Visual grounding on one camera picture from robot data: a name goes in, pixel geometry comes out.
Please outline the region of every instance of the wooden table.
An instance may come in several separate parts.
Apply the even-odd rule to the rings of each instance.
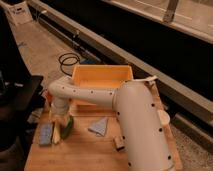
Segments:
[[[163,109],[156,86],[150,89],[155,105]],[[36,129],[33,143],[25,165],[26,171],[128,171],[125,151],[116,151],[113,138],[121,135],[115,112],[91,105],[71,104],[74,127],[69,137],[58,145],[40,147],[39,133],[42,123],[49,121],[46,110]],[[88,127],[102,117],[109,118],[105,137],[98,137]],[[164,127],[172,158],[177,170],[182,163],[170,126]]]

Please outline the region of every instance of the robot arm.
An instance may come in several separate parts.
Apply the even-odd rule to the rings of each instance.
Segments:
[[[67,77],[49,86],[52,112],[68,111],[69,98],[86,100],[117,111],[132,171],[174,170],[152,95],[141,82],[128,81],[118,89],[89,89],[71,85]]]

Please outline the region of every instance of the small wooden block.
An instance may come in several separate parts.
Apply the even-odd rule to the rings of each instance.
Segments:
[[[117,151],[124,149],[124,147],[125,147],[124,141],[123,141],[123,138],[121,136],[115,137],[114,142],[115,142],[115,146],[116,146]]]

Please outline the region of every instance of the orange bin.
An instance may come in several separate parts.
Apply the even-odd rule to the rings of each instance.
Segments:
[[[72,79],[79,87],[118,88],[124,81],[132,80],[133,74],[128,65],[76,65]]]

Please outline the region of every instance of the black stand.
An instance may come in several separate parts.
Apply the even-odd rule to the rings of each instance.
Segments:
[[[17,93],[7,104],[0,106],[0,130],[3,130],[0,142],[0,151],[9,148],[16,136],[20,137],[24,153],[28,153],[25,139],[27,119],[36,107],[43,107],[44,98],[39,94],[42,90],[42,76],[31,76],[23,87],[17,88]]]

